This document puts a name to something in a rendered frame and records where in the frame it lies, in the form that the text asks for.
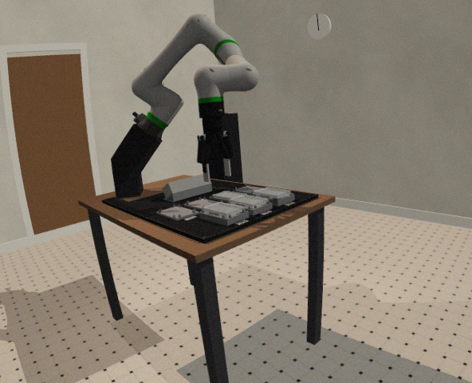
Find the white operator panel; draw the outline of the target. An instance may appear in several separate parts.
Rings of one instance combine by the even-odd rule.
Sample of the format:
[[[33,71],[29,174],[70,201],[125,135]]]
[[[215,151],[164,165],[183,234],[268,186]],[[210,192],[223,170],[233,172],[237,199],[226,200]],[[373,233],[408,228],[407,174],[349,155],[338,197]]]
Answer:
[[[231,190],[231,188],[213,188],[211,182],[204,182],[203,174],[169,182],[162,188],[165,200],[171,202],[212,192],[212,189]]]

